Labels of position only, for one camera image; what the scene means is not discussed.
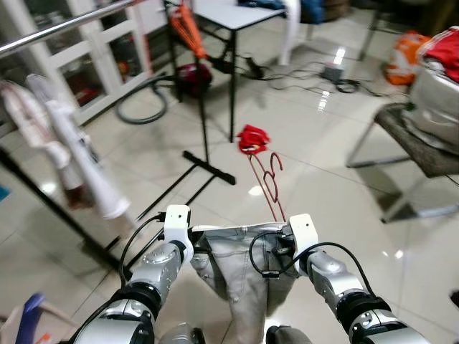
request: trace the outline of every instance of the white table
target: white table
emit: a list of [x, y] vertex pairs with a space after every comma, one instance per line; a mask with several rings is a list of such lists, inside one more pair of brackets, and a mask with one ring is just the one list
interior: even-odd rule
[[[164, 6], [168, 4], [177, 5], [177, 0], [163, 0]], [[229, 39], [223, 39], [215, 33], [206, 32], [226, 43], [225, 53], [231, 52], [231, 82], [229, 87], [229, 141], [233, 142], [235, 135], [235, 99], [236, 99], [236, 56], [237, 56], [237, 33], [241, 29], [251, 27], [260, 22], [280, 16], [284, 9], [272, 10], [259, 7], [237, 6], [237, 0], [193, 0], [193, 12], [198, 17], [227, 29], [231, 35]], [[169, 41], [172, 42], [171, 30], [169, 30]], [[176, 66], [176, 54], [171, 43], [170, 52], [174, 70]]]

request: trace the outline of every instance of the metal chair leg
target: metal chair leg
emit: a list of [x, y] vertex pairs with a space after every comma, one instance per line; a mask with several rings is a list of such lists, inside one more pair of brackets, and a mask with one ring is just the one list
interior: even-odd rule
[[416, 183], [403, 195], [401, 195], [394, 204], [390, 206], [389, 209], [384, 213], [384, 215], [381, 218], [381, 221], [384, 222], [385, 224], [389, 221], [391, 221], [395, 215], [398, 214], [398, 212], [408, 204], [408, 201], [410, 200], [411, 196], [413, 193], [416, 191], [418, 186], [420, 186], [422, 183], [425, 182], [425, 178], [421, 178], [420, 180], [416, 181]]
[[[395, 219], [396, 215], [398, 215], [398, 213], [403, 209], [403, 207], [408, 204], [413, 193], [427, 180], [428, 179], [426, 178], [421, 178], [418, 181], [416, 181], [416, 183], [406, 193], [400, 196], [400, 198], [398, 198], [395, 201], [395, 203], [390, 206], [390, 208], [382, 216], [381, 221], [386, 224], [390, 222], [391, 220]], [[397, 219], [407, 220], [407, 219], [419, 219], [419, 218], [425, 218], [425, 217], [436, 217], [436, 216], [453, 214], [458, 211], [459, 211], [459, 202], [457, 204], [453, 204], [450, 206], [439, 206], [436, 208], [413, 211], [411, 214], [408, 214], [408, 215], [397, 216]]]
[[370, 43], [372, 42], [373, 35], [378, 28], [379, 19], [381, 18], [381, 13], [382, 13], [383, 8], [384, 8], [384, 4], [380, 4], [379, 8], [374, 11], [372, 23], [370, 24], [370, 27], [368, 28], [368, 32], [366, 33], [364, 44], [362, 45], [360, 49], [359, 61], [363, 61], [366, 56], [366, 51], [368, 50]]
[[399, 163], [401, 161], [407, 161], [410, 160], [409, 156], [396, 156], [393, 158], [382, 158], [378, 160], [367, 160], [367, 161], [359, 161], [359, 162], [354, 162], [354, 159], [357, 155], [357, 153], [360, 151], [360, 147], [364, 144], [364, 141], [372, 131], [374, 122], [371, 122], [368, 128], [365, 130], [365, 133], [360, 137], [359, 141], [357, 141], [356, 147], [352, 151], [352, 153], [349, 155], [347, 162], [346, 162], [346, 167], [348, 168], [361, 168], [361, 167], [369, 167], [369, 166], [375, 166], [375, 165], [384, 165], [388, 163]]

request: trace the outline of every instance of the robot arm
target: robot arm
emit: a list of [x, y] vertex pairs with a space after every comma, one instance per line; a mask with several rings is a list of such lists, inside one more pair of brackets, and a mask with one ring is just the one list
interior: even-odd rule
[[[171, 284], [183, 263], [193, 256], [189, 240], [189, 207], [169, 206], [164, 222], [165, 244], [147, 254], [129, 283], [119, 289], [72, 337], [77, 344], [152, 344], [153, 327]], [[418, 332], [398, 320], [382, 298], [362, 286], [346, 265], [319, 248], [317, 232], [307, 214], [292, 216], [282, 237], [295, 240], [295, 267], [310, 279], [349, 335], [352, 344], [429, 344]], [[264, 275], [272, 277], [273, 272]], [[160, 344], [204, 343], [199, 333], [180, 325]]]
[[390, 306], [373, 291], [365, 289], [346, 265], [317, 248], [317, 232], [307, 214], [292, 216], [283, 230], [295, 237], [295, 267], [313, 283], [341, 323], [352, 344], [429, 344], [416, 330], [391, 313]]
[[159, 310], [180, 267], [193, 256], [188, 228], [189, 207], [169, 206], [164, 220], [166, 243], [143, 257], [129, 283], [119, 289], [93, 319], [85, 322], [70, 342], [154, 343], [153, 327]]

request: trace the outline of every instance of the vacuum hose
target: vacuum hose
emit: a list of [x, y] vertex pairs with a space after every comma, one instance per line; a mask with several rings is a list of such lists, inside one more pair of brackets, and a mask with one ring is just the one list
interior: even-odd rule
[[[155, 120], [158, 120], [159, 118], [163, 117], [164, 114], [167, 112], [167, 99], [166, 96], [158, 89], [156, 86], [157, 82], [160, 81], [174, 81], [174, 77], [170, 75], [166, 75], [166, 73], [162, 73], [157, 77], [152, 77], [142, 84], [140, 84], [138, 87], [134, 88], [130, 92], [128, 92], [126, 95], [122, 96], [122, 98], [117, 101], [115, 105], [115, 113], [116, 115], [123, 121], [129, 124], [147, 124], [154, 122]], [[131, 96], [139, 92], [140, 90], [143, 90], [144, 88], [150, 87], [151, 90], [155, 95], [158, 96], [159, 100], [162, 102], [163, 107], [154, 115], [147, 117], [147, 118], [130, 118], [127, 117], [126, 115], [123, 114], [121, 111], [121, 107], [123, 106], [123, 103]]]

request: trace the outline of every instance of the glossy floor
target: glossy floor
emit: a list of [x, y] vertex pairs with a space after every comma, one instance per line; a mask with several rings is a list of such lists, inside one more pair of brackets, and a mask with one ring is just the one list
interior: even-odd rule
[[[347, 77], [371, 80], [367, 84], [376, 92], [396, 92], [398, 89], [383, 80], [379, 68], [397, 36], [377, 32], [364, 62], [348, 58], [356, 56], [371, 14], [354, 10], [345, 19], [316, 27], [311, 41], [305, 39], [306, 27], [302, 27], [289, 67], [279, 67], [275, 61], [283, 39], [282, 19], [241, 32], [240, 51], [252, 53], [260, 64], [270, 65], [276, 72], [297, 68], [315, 72], [318, 65], [311, 62], [332, 62], [338, 50], [344, 49], [342, 64]], [[210, 52], [218, 52], [213, 39], [206, 39], [206, 44]], [[180, 57], [181, 63], [188, 61], [188, 54]], [[285, 85], [310, 87], [317, 82], [291, 80]], [[458, 336], [459, 310], [448, 294], [459, 288], [459, 216], [382, 224], [379, 217], [387, 201], [407, 190], [422, 176], [421, 171], [413, 163], [356, 171], [347, 169], [344, 162], [378, 107], [397, 97], [372, 97], [363, 90], [345, 95], [331, 93], [333, 89], [326, 83], [320, 86], [325, 88], [319, 93], [298, 87], [274, 90], [266, 82], [240, 79], [237, 132], [248, 123], [268, 132], [270, 150], [278, 152], [283, 161], [284, 170], [276, 178], [288, 215], [309, 213], [321, 240], [342, 243], [355, 253], [374, 290], [390, 302], [396, 315], [431, 343], [453, 343]], [[207, 94], [209, 147], [212, 164], [236, 176], [237, 185], [214, 180], [192, 204], [192, 224], [271, 220], [264, 198], [250, 192], [256, 180], [246, 157], [236, 144], [227, 142], [227, 90], [227, 76], [214, 72], [213, 86]], [[125, 125], [109, 110], [86, 127], [107, 171], [131, 200], [134, 215], [188, 168], [189, 163], [181, 158], [183, 149], [203, 154], [196, 103], [186, 100], [177, 104], [169, 98], [170, 111], [150, 125]], [[124, 110], [142, 116], [157, 109], [157, 101], [146, 91], [129, 100]], [[64, 203], [44, 156], [26, 147], [17, 133], [3, 138], [1, 144], [45, 192]], [[388, 135], [376, 130], [360, 158], [399, 151]], [[268, 153], [260, 157], [267, 159]], [[157, 210], [186, 202], [208, 176], [196, 170]], [[0, 313], [10, 312], [33, 292], [42, 291], [52, 303], [82, 322], [118, 288], [115, 272], [101, 267], [84, 250], [80, 238], [4, 170], [0, 170], [0, 183], [12, 191], [0, 202]], [[458, 188], [439, 180], [427, 183], [412, 202], [415, 207], [423, 207], [458, 198]], [[72, 215], [103, 244], [113, 238], [89, 211], [74, 211]], [[158, 229], [157, 225], [147, 228], [133, 245], [132, 253]], [[120, 254], [120, 247], [115, 253]], [[183, 321], [202, 327], [210, 344], [234, 343], [227, 304], [188, 266], [181, 271], [161, 312], [157, 335]], [[296, 326], [315, 344], [348, 342], [306, 279], [296, 282], [285, 304], [268, 319], [267, 325], [272, 324]]]

